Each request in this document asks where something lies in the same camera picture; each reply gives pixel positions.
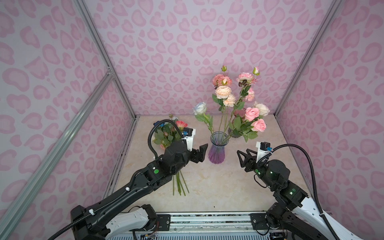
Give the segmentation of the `purple blue glass vase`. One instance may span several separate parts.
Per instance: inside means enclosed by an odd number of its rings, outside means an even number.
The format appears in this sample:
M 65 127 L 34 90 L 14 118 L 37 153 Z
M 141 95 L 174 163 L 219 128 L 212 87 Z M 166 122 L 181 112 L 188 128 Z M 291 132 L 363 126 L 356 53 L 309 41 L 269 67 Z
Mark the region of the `purple blue glass vase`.
M 211 149 L 209 151 L 209 160 L 213 164 L 221 164 L 224 162 L 226 154 L 225 147 L 229 143 L 229 137 L 224 132 L 214 132 L 211 135 Z

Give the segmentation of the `pink double rose stem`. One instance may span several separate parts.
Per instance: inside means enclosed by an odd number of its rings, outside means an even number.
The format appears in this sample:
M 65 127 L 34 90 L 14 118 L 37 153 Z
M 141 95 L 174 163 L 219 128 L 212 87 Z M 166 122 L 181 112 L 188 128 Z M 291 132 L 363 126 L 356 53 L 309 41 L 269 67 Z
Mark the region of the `pink double rose stem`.
M 246 108 L 235 111 L 234 119 L 229 123 L 227 140 L 243 137 L 245 142 L 256 139 L 259 133 L 263 133 L 267 124 L 263 120 L 261 110 L 258 108 Z

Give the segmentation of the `pale blue white rose stem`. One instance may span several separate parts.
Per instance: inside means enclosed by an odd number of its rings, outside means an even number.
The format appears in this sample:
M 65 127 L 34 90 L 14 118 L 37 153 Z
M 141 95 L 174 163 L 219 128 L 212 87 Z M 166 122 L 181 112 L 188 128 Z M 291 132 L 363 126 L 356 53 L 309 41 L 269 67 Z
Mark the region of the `pale blue white rose stem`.
M 211 134 L 214 133 L 213 116 L 207 114 L 207 104 L 205 102 L 198 103 L 193 107 L 195 118 L 199 122 L 205 123 Z

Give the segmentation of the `peach rose stem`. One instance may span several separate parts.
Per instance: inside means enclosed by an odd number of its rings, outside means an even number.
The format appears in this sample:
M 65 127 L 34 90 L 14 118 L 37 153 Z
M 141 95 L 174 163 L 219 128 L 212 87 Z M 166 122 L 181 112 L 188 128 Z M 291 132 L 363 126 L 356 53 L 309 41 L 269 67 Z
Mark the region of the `peach rose stem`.
M 219 86 L 213 94 L 213 100 L 219 106 L 221 120 L 219 130 L 226 132 L 229 128 L 229 121 L 233 116 L 237 99 L 232 93 L 232 89 L 228 86 Z

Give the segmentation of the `pink multi bloom rose stem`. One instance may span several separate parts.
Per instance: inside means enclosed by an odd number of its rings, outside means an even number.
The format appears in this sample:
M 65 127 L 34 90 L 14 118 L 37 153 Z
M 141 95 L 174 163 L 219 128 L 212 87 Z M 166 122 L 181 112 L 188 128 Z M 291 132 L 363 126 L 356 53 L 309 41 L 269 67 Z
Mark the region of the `pink multi bloom rose stem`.
M 241 73 L 237 77 L 237 82 L 241 88 L 240 96 L 235 102 L 233 111 L 231 113 L 230 121 L 235 116 L 236 111 L 240 111 L 244 108 L 246 102 L 251 102 L 255 98 L 255 91 L 252 89 L 252 85 L 257 82 L 257 78 L 260 75 L 258 67 L 254 67 L 252 73 Z M 229 123 L 225 127 L 225 132 L 229 128 Z

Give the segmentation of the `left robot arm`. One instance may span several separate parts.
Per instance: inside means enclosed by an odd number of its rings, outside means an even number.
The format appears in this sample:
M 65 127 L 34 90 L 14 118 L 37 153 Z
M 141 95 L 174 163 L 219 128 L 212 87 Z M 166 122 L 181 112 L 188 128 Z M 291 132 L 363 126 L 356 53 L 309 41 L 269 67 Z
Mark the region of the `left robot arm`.
M 164 154 L 158 156 L 146 167 L 137 170 L 128 184 L 89 206 L 77 206 L 71 210 L 74 223 L 72 231 L 76 240 L 105 240 L 113 231 L 107 224 L 137 200 L 156 191 L 170 182 L 189 162 L 205 160 L 208 145 L 188 150 L 184 140 L 172 143 Z

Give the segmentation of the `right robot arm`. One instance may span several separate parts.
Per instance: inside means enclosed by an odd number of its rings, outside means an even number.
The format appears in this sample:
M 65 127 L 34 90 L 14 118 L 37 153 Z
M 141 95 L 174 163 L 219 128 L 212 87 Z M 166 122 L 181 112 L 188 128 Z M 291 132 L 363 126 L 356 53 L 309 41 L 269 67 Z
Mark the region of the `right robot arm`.
M 246 172 L 254 172 L 276 202 L 266 211 L 262 224 L 282 228 L 302 240 L 357 240 L 359 237 L 321 209 L 306 191 L 290 181 L 291 171 L 280 160 L 264 161 L 266 151 L 238 151 Z

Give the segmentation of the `flower bunch on table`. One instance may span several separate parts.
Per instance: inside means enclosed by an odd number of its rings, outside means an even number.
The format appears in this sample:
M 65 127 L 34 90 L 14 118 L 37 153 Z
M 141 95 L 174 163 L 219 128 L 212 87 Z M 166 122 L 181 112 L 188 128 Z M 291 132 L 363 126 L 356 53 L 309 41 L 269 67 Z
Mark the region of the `flower bunch on table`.
M 169 114 L 169 119 L 173 121 L 181 131 L 188 126 L 187 123 L 180 121 L 178 117 L 172 114 Z M 152 143 L 159 145 L 163 150 L 169 147 L 173 142 L 181 139 L 176 127 L 171 123 L 161 124 L 151 137 Z M 190 193 L 182 171 L 179 171 L 173 176 L 173 195 L 175 195 L 176 192 L 178 192 L 180 196 L 186 196 L 187 193 Z

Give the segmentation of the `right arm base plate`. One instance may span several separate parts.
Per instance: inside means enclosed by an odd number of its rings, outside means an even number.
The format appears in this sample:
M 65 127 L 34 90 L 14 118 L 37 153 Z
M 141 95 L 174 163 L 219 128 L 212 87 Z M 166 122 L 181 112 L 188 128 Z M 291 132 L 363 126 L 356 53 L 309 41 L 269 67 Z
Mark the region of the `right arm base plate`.
M 250 219 L 253 230 L 266 231 L 269 229 L 266 220 L 266 213 L 251 213 Z

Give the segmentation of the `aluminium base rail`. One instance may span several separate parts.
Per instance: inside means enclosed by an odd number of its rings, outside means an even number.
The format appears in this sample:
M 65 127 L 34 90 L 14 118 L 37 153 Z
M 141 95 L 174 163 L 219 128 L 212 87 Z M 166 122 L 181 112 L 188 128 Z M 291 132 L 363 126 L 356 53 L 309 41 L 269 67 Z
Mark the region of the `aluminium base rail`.
M 253 230 L 252 212 L 229 213 L 146 213 L 143 209 L 123 212 L 107 227 L 105 240 L 302 240 L 282 228 Z M 157 231 L 157 215 L 171 215 L 170 230 Z

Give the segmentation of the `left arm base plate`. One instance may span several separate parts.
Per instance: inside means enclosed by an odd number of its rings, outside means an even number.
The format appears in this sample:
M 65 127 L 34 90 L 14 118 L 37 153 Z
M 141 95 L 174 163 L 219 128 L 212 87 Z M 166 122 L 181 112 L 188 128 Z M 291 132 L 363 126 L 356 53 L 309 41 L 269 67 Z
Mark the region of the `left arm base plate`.
M 171 215 L 169 214 L 158 214 L 157 215 L 157 231 L 166 232 L 170 230 Z

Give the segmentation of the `aluminium frame post left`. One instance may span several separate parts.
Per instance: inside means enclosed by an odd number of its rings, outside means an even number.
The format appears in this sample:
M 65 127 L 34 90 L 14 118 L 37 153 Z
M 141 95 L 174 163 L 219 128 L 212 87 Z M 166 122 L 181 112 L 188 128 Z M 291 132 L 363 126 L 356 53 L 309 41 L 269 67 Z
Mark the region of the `aluminium frame post left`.
M 91 35 L 91 37 L 95 43 L 95 46 L 96 46 L 104 64 L 105 64 L 105 66 L 108 69 L 108 73 L 110 73 L 112 75 L 112 79 L 113 79 L 113 81 L 114 81 L 114 83 L 118 89 L 120 96 L 123 99 L 123 103 L 126 106 L 128 112 L 131 116 L 131 119 L 135 120 L 137 118 L 137 116 L 135 115 L 133 107 L 132 107 L 132 105 L 128 99 L 128 96 L 127 96 L 124 88 L 123 88 L 123 84 L 121 83 L 120 78 L 117 75 L 117 72 L 113 66 L 111 58 L 108 55 L 106 46 L 103 43 L 103 40 L 102 40 L 102 38 L 101 38 L 97 28 L 96 28 L 96 24 L 95 24 L 95 22 L 91 16 L 91 13 L 87 7 L 86 2 L 83 0 L 81 0 L 81 1 L 75 0 L 74 3 L 75 3 L 75 5 L 79 11 L 79 14 L 81 15 L 81 17 L 85 23 L 87 30 L 89 31 L 89 33 L 90 33 L 90 35 Z

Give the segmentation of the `aluminium frame post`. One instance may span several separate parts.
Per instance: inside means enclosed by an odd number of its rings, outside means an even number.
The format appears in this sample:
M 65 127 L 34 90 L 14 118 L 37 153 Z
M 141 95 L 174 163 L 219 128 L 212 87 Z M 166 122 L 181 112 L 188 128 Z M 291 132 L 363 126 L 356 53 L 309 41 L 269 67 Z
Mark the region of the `aluminium frame post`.
M 286 103 L 289 100 L 289 97 L 291 93 L 293 92 L 295 86 L 299 82 L 305 68 L 307 67 L 308 63 L 311 61 L 312 56 L 314 55 L 317 47 L 322 41 L 322 38 L 324 37 L 325 33 L 327 32 L 328 28 L 331 26 L 333 20 L 337 16 L 338 12 L 340 11 L 340 8 L 342 7 L 344 1 L 342 0 L 334 0 L 331 2 L 331 5 L 325 14 L 325 17 L 323 18 L 318 30 L 316 31 L 313 39 L 310 42 L 310 45 L 307 49 L 307 51 L 304 54 L 303 59 L 301 60 L 300 64 L 298 65 L 298 68 L 293 75 L 286 91 L 283 94 L 283 97 L 274 113 L 275 118 L 277 119 L 283 112 L 283 108 L 286 105 Z
M 106 46 L 103 43 L 103 40 L 102 40 L 102 38 L 101 38 L 97 28 L 96 28 L 96 24 L 95 24 L 95 22 L 91 16 L 91 13 L 87 7 L 86 2 L 83 0 L 81 0 L 81 1 L 75 0 L 74 3 L 75 3 L 75 5 L 79 11 L 79 14 L 81 15 L 81 17 L 85 23 L 87 30 L 89 31 L 89 33 L 90 33 L 90 35 L 91 35 L 91 37 L 95 43 L 95 46 L 96 46 L 104 64 L 105 64 L 105 66 L 108 69 L 108 73 L 110 73 L 112 75 L 112 79 L 113 79 L 113 81 L 114 81 L 114 83 L 118 89 L 120 96 L 123 99 L 123 103 L 126 106 L 128 112 L 131 116 L 131 119 L 135 120 L 137 118 L 137 116 L 135 115 L 133 107 L 132 107 L 132 105 L 128 99 L 128 96 L 127 96 L 124 88 L 123 88 L 123 84 L 121 83 L 120 78 L 117 75 L 117 72 L 113 66 L 111 58 L 108 55 Z

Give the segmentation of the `aluminium frame post right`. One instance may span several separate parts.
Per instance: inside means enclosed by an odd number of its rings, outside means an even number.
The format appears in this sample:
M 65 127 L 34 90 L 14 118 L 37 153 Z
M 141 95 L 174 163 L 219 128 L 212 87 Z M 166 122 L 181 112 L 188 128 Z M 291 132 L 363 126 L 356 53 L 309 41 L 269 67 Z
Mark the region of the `aluminium frame post right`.
M 333 20 L 337 16 L 338 12 L 340 11 L 340 8 L 342 7 L 344 1 L 342 0 L 334 0 L 331 2 L 331 5 L 325 14 L 325 17 L 323 18 L 318 30 L 316 31 L 313 39 L 310 42 L 310 45 L 307 49 L 307 51 L 304 54 L 303 59 L 301 60 L 300 64 L 298 65 L 298 68 L 293 75 L 286 91 L 283 94 L 283 97 L 274 113 L 275 118 L 277 119 L 283 112 L 283 108 L 286 105 L 286 103 L 289 100 L 289 97 L 291 93 L 293 92 L 295 86 L 299 82 L 305 68 L 307 67 L 308 63 L 311 61 L 312 56 L 314 55 L 317 47 L 322 41 L 322 38 L 324 37 L 325 33 L 327 32 L 328 28 L 331 26 Z

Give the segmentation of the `aluminium diagonal frame bar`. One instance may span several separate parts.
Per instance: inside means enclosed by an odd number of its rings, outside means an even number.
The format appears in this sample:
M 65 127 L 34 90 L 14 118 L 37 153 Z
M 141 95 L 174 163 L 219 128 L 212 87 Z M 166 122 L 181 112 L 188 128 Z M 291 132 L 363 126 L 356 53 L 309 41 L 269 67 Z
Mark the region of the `aluminium diagonal frame bar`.
M 33 203 L 37 194 L 40 192 L 43 185 L 52 174 L 58 162 L 64 156 L 76 134 L 79 132 L 113 79 L 113 73 L 107 73 L 104 76 L 103 80 L 98 84 L 89 98 L 85 101 L 76 116 L 63 132 L 62 136 L 58 139 L 58 141 L 46 155 L 35 173 L 27 181 L 20 194 L 12 202 L 9 209 L 1 219 L 2 240 L 7 240 L 17 225 L 20 223 L 21 219 L 27 212 L 30 205 Z

